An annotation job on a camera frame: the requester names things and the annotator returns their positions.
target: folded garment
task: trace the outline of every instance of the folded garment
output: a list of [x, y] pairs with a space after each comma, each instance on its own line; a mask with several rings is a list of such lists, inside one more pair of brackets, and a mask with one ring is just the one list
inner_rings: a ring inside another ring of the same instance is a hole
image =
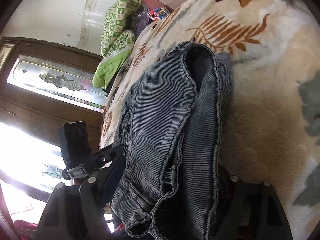
[[111, 202], [129, 236], [209, 238], [230, 69], [228, 53], [183, 42], [131, 87], [114, 140], [126, 169]]
[[92, 80], [95, 87], [105, 89], [130, 55], [136, 35], [127, 29], [130, 15], [138, 11], [141, 3], [142, 0], [119, 0], [106, 12], [101, 34], [101, 54], [104, 59]]

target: black mechanical device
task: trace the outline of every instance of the black mechanical device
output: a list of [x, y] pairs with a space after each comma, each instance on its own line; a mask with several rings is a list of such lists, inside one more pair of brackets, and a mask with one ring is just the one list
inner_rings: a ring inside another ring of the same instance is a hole
[[[84, 122], [63, 125], [59, 142], [66, 164], [63, 176], [87, 178], [81, 185], [59, 183], [48, 199], [35, 240], [111, 240], [103, 208], [125, 169], [123, 145], [95, 153]], [[219, 167], [219, 203], [212, 228], [215, 240], [292, 240], [287, 217], [272, 185], [252, 184]]]

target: blanket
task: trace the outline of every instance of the blanket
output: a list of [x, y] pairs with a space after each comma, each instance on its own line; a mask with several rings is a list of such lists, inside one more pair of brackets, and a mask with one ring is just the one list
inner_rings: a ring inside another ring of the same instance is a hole
[[320, 27], [301, 0], [187, 0], [147, 26], [107, 98], [100, 147], [113, 142], [130, 87], [182, 41], [231, 54], [219, 164], [269, 181], [294, 239], [306, 240], [320, 219]]
[[106, 88], [116, 71], [130, 55], [136, 40], [134, 31], [128, 30], [130, 16], [140, 8], [142, 0], [119, 0], [107, 12], [101, 34], [100, 62], [93, 76], [92, 84]]

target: corduroy fabric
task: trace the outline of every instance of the corduroy fabric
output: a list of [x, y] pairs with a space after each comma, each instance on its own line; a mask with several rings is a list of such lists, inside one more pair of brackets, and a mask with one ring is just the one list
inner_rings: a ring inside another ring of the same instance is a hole
[[204, 45], [183, 42], [146, 70], [126, 97], [114, 141], [124, 144], [126, 169], [111, 207], [130, 236], [209, 236], [232, 90], [230, 56], [216, 57]]

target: green patterned blanket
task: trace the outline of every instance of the green patterned blanket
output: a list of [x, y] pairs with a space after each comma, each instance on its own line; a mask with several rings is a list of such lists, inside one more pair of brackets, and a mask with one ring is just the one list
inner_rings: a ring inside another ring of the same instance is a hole
[[142, 0], [119, 0], [105, 14], [101, 34], [100, 62], [92, 83], [97, 88], [106, 88], [116, 71], [131, 53], [136, 35], [128, 30], [130, 15], [141, 6]]

